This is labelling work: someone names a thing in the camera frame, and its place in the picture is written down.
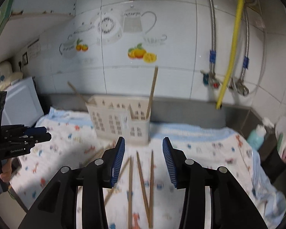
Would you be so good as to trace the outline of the person's left hand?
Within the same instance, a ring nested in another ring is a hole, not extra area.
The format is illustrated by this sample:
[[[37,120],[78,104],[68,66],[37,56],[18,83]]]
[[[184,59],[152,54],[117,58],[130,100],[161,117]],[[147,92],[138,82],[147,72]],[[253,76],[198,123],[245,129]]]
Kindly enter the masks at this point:
[[[12,159],[8,159],[6,164],[2,166],[2,173],[0,178],[3,182],[8,183],[12,175]]]

